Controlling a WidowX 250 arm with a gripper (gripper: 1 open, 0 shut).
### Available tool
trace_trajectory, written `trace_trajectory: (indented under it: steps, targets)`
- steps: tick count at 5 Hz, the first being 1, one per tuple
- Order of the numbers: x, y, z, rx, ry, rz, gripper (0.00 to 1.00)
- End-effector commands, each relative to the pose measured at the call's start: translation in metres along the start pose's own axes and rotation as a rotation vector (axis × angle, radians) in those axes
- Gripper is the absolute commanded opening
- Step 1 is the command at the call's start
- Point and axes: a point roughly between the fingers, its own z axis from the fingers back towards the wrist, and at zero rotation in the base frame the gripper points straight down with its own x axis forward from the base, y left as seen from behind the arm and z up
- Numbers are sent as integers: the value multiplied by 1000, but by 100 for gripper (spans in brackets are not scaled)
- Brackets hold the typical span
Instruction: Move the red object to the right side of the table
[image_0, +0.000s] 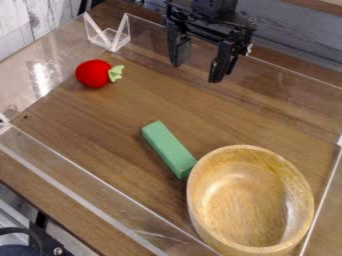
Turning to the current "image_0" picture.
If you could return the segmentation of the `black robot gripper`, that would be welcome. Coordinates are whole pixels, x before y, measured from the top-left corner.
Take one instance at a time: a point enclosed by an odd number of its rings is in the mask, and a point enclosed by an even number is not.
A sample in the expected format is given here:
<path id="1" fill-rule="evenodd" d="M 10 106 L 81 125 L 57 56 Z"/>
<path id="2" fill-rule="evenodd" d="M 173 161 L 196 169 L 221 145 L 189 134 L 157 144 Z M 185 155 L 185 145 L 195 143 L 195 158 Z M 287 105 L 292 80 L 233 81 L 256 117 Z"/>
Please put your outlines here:
<path id="1" fill-rule="evenodd" d="M 251 52 L 256 24 L 236 13 L 237 0 L 191 0 L 189 6 L 165 0 L 165 26 L 169 62 L 179 67 L 188 59 L 189 34 L 217 44 L 208 82 L 217 83 L 233 69 L 237 53 Z"/>

